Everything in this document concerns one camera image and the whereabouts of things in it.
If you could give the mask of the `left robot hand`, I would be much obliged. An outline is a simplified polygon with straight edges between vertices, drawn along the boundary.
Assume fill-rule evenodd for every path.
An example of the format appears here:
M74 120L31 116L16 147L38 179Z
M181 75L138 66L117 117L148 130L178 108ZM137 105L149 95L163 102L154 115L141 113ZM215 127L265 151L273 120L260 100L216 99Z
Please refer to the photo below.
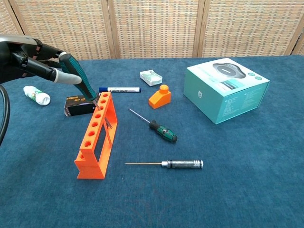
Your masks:
M80 76L59 71L60 64L50 61L63 54L62 50L31 36L1 34L0 82L39 76L55 83L80 84Z

